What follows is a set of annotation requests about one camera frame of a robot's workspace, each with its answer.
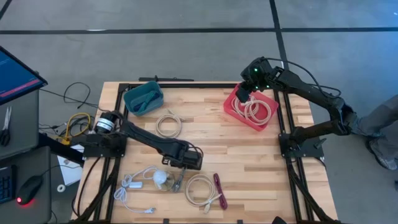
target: computer mouse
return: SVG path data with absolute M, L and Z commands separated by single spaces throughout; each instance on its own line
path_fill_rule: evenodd
M 42 183 L 43 177 L 41 175 L 34 175 L 27 179 L 27 181 L 22 184 L 17 194 L 18 204 L 26 205 L 29 203 L 35 197 Z

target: gray pants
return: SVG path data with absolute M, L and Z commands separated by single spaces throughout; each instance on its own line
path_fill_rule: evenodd
M 387 160 L 398 158 L 398 95 L 378 106 L 359 120 L 358 128 L 365 135 L 381 131 L 383 136 L 370 142 L 377 156 Z

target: scissors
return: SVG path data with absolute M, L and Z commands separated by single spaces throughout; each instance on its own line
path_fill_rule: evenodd
M 7 107 L 7 112 L 6 112 L 6 118 L 4 118 L 4 126 L 2 130 L 0 131 L 0 145 L 1 146 L 7 146 L 8 143 L 10 142 L 10 130 L 9 130 L 9 125 L 10 125 L 10 119 L 11 119 L 11 111 L 12 107 Z

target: red cable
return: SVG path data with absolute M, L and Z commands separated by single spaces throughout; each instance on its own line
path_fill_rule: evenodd
M 218 176 L 218 174 L 214 174 L 213 177 L 214 177 L 214 183 L 216 184 L 217 187 L 217 191 L 219 194 L 221 194 L 221 196 L 218 198 L 218 200 L 220 201 L 220 206 L 223 210 L 226 210 L 226 208 L 228 208 L 228 204 L 226 203 L 226 199 L 223 194 L 223 189 L 221 189 L 220 177 Z

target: beige cable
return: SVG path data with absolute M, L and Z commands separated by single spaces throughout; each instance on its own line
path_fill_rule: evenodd
M 167 111 L 169 112 L 168 114 L 165 114 L 163 116 L 161 116 L 157 121 L 156 121 L 156 126 L 155 126 L 155 131 L 156 134 L 159 136 L 162 136 L 164 138 L 175 138 L 177 137 L 180 133 L 181 133 L 181 129 L 182 129 L 182 124 L 181 121 L 184 121 L 183 118 L 175 115 L 175 113 L 173 113 L 172 111 L 170 111 L 169 109 L 167 109 Z M 173 119 L 175 122 L 177 122 L 178 128 L 171 134 L 165 134 L 160 130 L 160 125 L 162 125 L 162 122 L 167 119 L 167 118 L 171 118 Z
M 210 194 L 207 200 L 205 200 L 204 202 L 195 202 L 194 200 L 192 200 L 191 196 L 189 195 L 189 188 L 191 184 L 194 183 L 195 181 L 203 181 L 209 185 Z M 205 214 L 209 212 L 211 203 L 222 196 L 222 194 L 218 194 L 217 196 L 215 196 L 216 186 L 214 185 L 213 181 L 211 181 L 206 175 L 203 174 L 194 175 L 193 177 L 191 177 L 191 179 L 188 180 L 187 184 L 185 185 L 184 194 L 188 203 L 191 204 L 192 206 L 195 207 L 205 206 Z
M 240 101 L 238 100 L 237 97 L 234 98 L 234 100 L 231 102 L 232 108 L 234 108 L 235 112 L 237 114 L 240 114 L 241 116 L 244 116 L 248 121 L 251 121 L 255 125 L 263 125 L 266 124 L 270 118 L 271 118 L 271 107 L 264 101 L 257 100 L 255 97 L 250 96 L 250 101 L 245 102 L 244 105 L 244 111 L 241 111 L 239 109 L 239 103 Z M 259 105 L 263 105 L 267 109 L 267 116 L 264 119 L 258 119 L 256 118 L 256 113 L 259 111 Z

